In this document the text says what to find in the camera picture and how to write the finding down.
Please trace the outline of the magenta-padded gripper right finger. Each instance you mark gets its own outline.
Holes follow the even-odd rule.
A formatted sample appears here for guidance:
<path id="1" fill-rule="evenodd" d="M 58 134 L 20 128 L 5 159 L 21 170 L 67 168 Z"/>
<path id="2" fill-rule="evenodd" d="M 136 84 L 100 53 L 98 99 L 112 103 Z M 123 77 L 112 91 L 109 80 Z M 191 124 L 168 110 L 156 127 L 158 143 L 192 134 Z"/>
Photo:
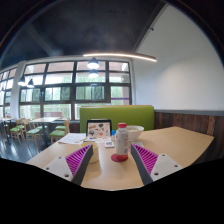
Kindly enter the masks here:
<path id="1" fill-rule="evenodd" d="M 157 155 L 136 144 L 131 145 L 131 155 L 135 160 L 144 185 L 182 169 L 182 166 L 167 154 L 162 153 Z"/>

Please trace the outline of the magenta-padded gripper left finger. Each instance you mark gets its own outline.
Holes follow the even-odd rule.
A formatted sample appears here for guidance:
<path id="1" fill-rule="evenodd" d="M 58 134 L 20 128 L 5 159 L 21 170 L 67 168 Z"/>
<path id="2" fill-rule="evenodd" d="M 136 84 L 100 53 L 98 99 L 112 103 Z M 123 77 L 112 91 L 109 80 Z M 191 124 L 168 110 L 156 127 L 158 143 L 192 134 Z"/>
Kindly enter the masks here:
<path id="1" fill-rule="evenodd" d="M 81 185 L 92 156 L 93 146 L 87 145 L 66 157 L 56 157 L 44 167 L 44 170 L 76 185 Z"/>

